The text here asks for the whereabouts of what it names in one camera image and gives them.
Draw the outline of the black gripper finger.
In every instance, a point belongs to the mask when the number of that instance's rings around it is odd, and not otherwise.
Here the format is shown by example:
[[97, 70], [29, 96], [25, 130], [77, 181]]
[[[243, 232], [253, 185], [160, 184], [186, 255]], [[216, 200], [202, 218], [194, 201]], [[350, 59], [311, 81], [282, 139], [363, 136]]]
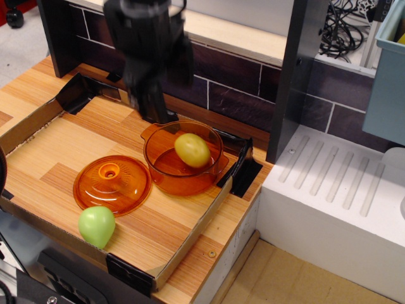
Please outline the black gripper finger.
[[169, 61], [169, 81], [178, 86], [191, 86], [194, 77], [192, 43], [186, 35], [175, 43]]
[[130, 106], [137, 110], [144, 120], [159, 124], [170, 121], [159, 82], [141, 82], [130, 86], [128, 97]]

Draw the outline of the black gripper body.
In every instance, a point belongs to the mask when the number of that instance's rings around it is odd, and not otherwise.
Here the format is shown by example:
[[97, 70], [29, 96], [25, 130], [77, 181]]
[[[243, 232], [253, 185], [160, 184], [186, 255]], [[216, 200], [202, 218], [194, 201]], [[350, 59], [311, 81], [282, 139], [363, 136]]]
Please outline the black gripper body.
[[127, 88], [141, 82], [169, 81], [169, 61], [184, 32], [184, 10], [171, 1], [105, 1], [103, 13], [115, 49], [125, 57]]

